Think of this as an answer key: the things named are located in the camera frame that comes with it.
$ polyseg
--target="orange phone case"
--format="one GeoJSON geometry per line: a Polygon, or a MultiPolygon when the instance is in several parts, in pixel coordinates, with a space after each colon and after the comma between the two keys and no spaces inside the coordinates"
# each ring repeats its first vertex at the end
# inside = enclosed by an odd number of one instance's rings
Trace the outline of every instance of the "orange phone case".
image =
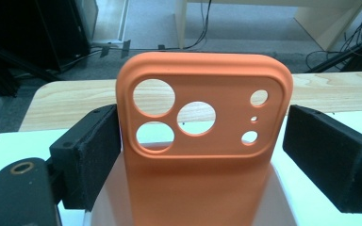
{"type": "Polygon", "coordinates": [[[135,225],[252,224],[292,92],[283,64],[259,55],[145,53],[123,66],[116,92],[135,225]],[[137,107],[134,90],[148,79],[173,89],[167,112],[150,115],[137,107]],[[253,105],[258,90],[268,97],[253,105]],[[193,102],[211,105],[216,115],[197,135],[177,122],[181,108],[193,102]],[[139,144],[137,132],[149,121],[173,130],[170,146],[139,144]],[[248,131],[257,134],[251,143],[242,141],[248,131]]]}

